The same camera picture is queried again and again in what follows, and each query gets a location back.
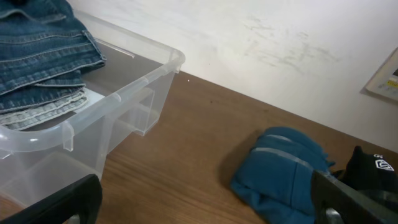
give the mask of white logo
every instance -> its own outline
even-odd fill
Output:
[[[376,167],[379,169],[394,171],[394,168],[392,168],[392,166],[383,159],[378,159],[375,162],[376,162]]]

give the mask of wooden table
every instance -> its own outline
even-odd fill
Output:
[[[228,185],[271,126],[308,134],[336,161],[334,170],[345,168],[356,145],[398,167],[394,152],[181,73],[153,129],[130,135],[109,154],[98,223],[264,223]],[[16,209],[2,204],[0,215]]]

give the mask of yellow label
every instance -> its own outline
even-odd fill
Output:
[[[395,88],[398,88],[398,83],[397,83],[397,82],[394,82],[394,81],[391,81],[391,80],[388,80],[388,81],[387,81],[387,85],[390,85],[390,86],[393,86],[393,87],[395,87]]]

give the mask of clear plastic container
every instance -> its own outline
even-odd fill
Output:
[[[108,152],[158,121],[185,61],[176,49],[82,12],[75,16],[108,58],[104,68],[83,76],[87,89],[103,98],[28,131],[0,126],[0,197],[22,207],[88,174],[101,178]]]

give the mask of white wall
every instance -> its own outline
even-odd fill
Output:
[[[398,106],[360,93],[398,47],[396,0],[70,0],[170,45],[205,80],[398,152]]]

